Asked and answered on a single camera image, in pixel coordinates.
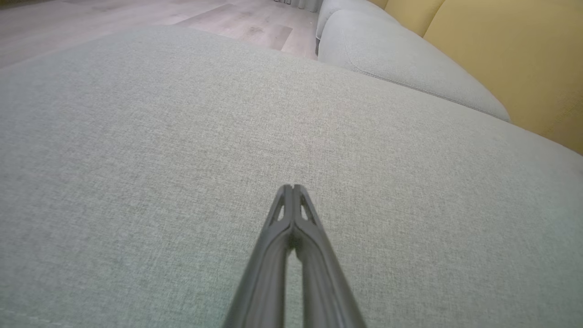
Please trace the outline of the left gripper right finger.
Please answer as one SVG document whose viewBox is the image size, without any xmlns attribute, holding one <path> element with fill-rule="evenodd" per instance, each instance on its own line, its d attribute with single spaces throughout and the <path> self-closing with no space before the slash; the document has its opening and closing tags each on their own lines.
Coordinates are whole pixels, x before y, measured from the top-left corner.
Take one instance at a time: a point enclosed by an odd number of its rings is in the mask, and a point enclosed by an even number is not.
<svg viewBox="0 0 583 328">
<path fill-rule="evenodd" d="M 293 186 L 293 237 L 302 264 L 304 328 L 366 328 L 307 189 Z"/>
</svg>

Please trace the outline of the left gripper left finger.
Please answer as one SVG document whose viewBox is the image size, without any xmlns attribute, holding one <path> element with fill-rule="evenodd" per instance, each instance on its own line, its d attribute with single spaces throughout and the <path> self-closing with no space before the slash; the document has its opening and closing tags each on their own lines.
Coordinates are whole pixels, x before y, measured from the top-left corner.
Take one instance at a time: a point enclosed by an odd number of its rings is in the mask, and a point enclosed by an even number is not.
<svg viewBox="0 0 583 328">
<path fill-rule="evenodd" d="M 293 187 L 279 187 L 237 287 L 223 328 L 283 328 Z"/>
</svg>

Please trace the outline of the large grey sofa ottoman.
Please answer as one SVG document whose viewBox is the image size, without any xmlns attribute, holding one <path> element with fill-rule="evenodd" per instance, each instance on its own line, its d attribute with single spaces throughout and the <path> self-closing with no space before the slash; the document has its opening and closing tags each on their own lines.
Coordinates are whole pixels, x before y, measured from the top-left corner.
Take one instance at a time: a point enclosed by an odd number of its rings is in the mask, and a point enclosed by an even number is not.
<svg viewBox="0 0 583 328">
<path fill-rule="evenodd" d="M 583 156 L 177 26 L 0 71 L 0 328 L 222 326 L 285 184 L 369 328 L 583 328 Z"/>
</svg>

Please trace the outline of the grey sofa seat cushion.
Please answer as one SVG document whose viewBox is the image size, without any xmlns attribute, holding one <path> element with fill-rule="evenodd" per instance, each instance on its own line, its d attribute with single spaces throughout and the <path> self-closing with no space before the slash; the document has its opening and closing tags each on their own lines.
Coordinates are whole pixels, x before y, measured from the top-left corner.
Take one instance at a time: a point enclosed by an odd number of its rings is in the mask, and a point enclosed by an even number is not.
<svg viewBox="0 0 583 328">
<path fill-rule="evenodd" d="M 510 121 L 475 77 L 395 21 L 341 9 L 325 23 L 318 59 Z"/>
<path fill-rule="evenodd" d="M 333 13 L 342 9 L 356 11 L 374 17 L 381 17 L 382 19 L 387 19 L 389 21 L 395 21 L 398 23 L 396 19 L 388 15 L 385 10 L 381 9 L 379 6 L 368 0 L 323 0 L 321 8 L 319 9 L 315 31 L 315 39 L 317 41 L 321 39 L 323 28 L 325 27 L 327 20 L 332 16 Z"/>
</svg>

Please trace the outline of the grey curtain hem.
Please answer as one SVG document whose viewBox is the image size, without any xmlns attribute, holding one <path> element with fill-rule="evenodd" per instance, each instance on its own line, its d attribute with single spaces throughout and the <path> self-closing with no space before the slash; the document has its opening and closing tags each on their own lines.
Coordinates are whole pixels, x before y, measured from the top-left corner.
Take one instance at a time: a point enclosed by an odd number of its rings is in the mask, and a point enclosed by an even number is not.
<svg viewBox="0 0 583 328">
<path fill-rule="evenodd" d="M 305 9 L 309 12 L 318 12 L 321 8 L 323 0 L 274 0 L 275 2 L 284 3 L 296 7 L 298 9 Z"/>
</svg>

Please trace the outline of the yellow sofa back cushion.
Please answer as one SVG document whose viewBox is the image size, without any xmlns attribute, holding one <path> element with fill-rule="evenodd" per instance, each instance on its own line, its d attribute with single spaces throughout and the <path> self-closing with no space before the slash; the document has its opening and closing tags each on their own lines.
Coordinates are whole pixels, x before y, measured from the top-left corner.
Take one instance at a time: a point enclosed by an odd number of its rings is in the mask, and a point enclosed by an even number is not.
<svg viewBox="0 0 583 328">
<path fill-rule="evenodd" d="M 583 0 L 445 0 L 424 38 L 515 125 L 583 155 Z"/>
<path fill-rule="evenodd" d="M 444 2 L 445 0 L 388 0 L 384 10 L 402 26 L 423 37 Z"/>
</svg>

